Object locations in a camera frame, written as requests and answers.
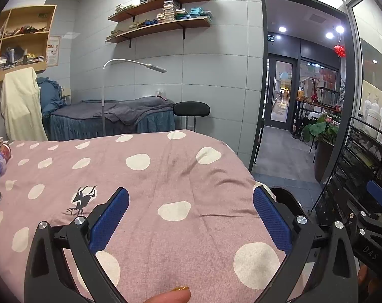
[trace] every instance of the black cushion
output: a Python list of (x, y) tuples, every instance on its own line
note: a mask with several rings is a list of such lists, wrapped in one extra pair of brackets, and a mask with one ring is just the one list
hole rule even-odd
[(174, 105), (174, 114), (177, 116), (208, 116), (211, 108), (199, 101), (183, 101)]

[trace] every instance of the blue gripper pad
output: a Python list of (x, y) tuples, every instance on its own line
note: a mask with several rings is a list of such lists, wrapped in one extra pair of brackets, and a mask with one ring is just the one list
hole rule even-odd
[(93, 254), (105, 249), (128, 206), (129, 193), (122, 189), (91, 228), (89, 250)]
[(366, 190), (382, 206), (382, 188), (373, 180), (366, 184)]
[(292, 250), (291, 231), (278, 210), (260, 187), (254, 190), (253, 204), (271, 235), (275, 246), (288, 255)]

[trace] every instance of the gray blanket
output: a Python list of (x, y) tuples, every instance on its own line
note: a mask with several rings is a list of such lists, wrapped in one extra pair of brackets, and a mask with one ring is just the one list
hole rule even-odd
[[(121, 121), (125, 125), (136, 125), (151, 113), (172, 110), (174, 102), (160, 97), (143, 97), (136, 100), (105, 103), (105, 118), (111, 122)], [(101, 103), (80, 103), (53, 112), (53, 115), (72, 119), (91, 119), (102, 117)]]

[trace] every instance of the black spider print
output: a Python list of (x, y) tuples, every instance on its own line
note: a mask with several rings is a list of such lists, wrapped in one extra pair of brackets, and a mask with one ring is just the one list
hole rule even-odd
[(76, 207), (70, 207), (66, 211), (70, 212), (70, 215), (83, 215), (83, 208), (87, 206), (87, 204), (90, 201), (90, 198), (94, 197), (96, 195), (95, 188), (97, 186), (94, 186), (93, 189), (91, 189), (91, 192), (88, 195), (83, 196), (83, 190), (88, 188), (89, 186), (85, 186), (83, 189), (80, 187), (79, 190), (76, 193), (75, 198), (73, 199), (73, 202), (77, 201)]

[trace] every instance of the hand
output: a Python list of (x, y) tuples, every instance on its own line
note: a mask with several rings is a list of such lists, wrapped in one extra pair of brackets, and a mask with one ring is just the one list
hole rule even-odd
[(170, 292), (153, 296), (144, 303), (187, 303), (191, 298), (188, 286), (177, 287)]

